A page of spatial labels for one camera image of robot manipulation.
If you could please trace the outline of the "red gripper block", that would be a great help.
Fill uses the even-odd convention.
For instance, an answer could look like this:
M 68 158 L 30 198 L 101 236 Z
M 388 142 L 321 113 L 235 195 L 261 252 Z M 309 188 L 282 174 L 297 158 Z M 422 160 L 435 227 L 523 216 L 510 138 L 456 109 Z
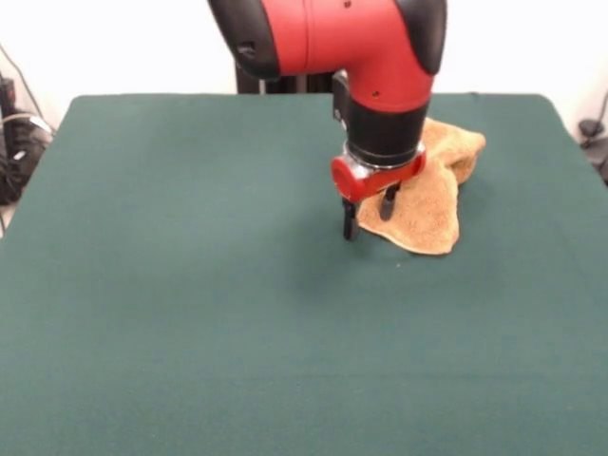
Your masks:
M 344 210 L 343 238 L 354 239 L 358 228 L 357 205 L 360 202 L 386 189 L 381 200 L 379 216 L 383 221 L 390 220 L 399 184 L 408 181 L 422 172 L 427 161 L 427 151 L 419 146 L 412 160 L 402 166 L 374 168 L 357 161 L 348 151 L 331 160 L 331 175 L 334 186 L 342 199 Z

